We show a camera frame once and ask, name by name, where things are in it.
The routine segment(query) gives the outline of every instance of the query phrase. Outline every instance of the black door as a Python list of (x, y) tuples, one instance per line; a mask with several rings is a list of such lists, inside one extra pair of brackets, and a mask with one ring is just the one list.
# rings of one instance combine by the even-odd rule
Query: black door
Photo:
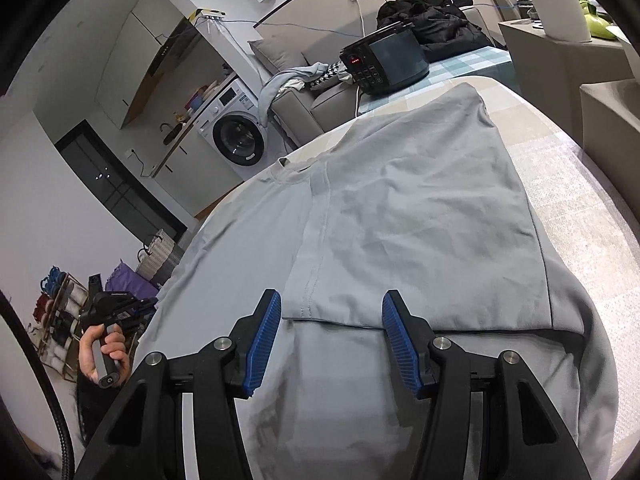
[(239, 166), (253, 166), (264, 154), (264, 140), (257, 124), (248, 117), (229, 114), (213, 126), (213, 141), (222, 155)]
[(84, 185), (141, 242), (164, 229), (175, 241), (187, 230), (118, 160), (85, 120), (56, 142)]

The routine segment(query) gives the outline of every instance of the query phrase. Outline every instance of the black handle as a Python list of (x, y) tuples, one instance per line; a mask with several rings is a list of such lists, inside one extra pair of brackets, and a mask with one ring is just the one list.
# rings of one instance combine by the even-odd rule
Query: black handle
[[(115, 325), (107, 327), (107, 334), (113, 332)], [(95, 369), (98, 371), (98, 386), (101, 388), (111, 388), (120, 380), (120, 367), (118, 363), (105, 355), (100, 347), (105, 345), (104, 338), (96, 339), (91, 350), (94, 354)]]

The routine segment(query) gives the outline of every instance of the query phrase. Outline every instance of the digital display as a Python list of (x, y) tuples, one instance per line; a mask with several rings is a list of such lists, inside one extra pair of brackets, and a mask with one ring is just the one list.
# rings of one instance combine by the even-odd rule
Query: digital display
[(405, 81), (429, 67), (424, 52), (415, 41), (411, 30), (391, 34), (371, 43), (369, 47), (380, 63), (390, 86)]
[(223, 93), (220, 96), (220, 103), (223, 106), (226, 106), (229, 104), (229, 102), (231, 101), (231, 99), (233, 99), (234, 97), (236, 97), (236, 93), (234, 92), (233, 88), (230, 88), (229, 90), (227, 90), (225, 93)]

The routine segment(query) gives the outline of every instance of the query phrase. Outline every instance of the purple bag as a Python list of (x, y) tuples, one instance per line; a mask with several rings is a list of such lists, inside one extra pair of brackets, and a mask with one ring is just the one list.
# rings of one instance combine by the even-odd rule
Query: purple bag
[(146, 300), (146, 298), (154, 298), (158, 295), (158, 289), (145, 280), (142, 276), (132, 270), (122, 260), (117, 266), (107, 283), (104, 285), (106, 291), (126, 291), (133, 294), (138, 300)]

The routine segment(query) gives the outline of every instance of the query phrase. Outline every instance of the black jacket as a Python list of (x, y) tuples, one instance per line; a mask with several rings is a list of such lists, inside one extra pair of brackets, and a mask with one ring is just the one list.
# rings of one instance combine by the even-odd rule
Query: black jacket
[(378, 28), (395, 22), (414, 24), (414, 35), (429, 62), (490, 46), (482, 30), (469, 23), (460, 7), (473, 0), (394, 0), (378, 11)]

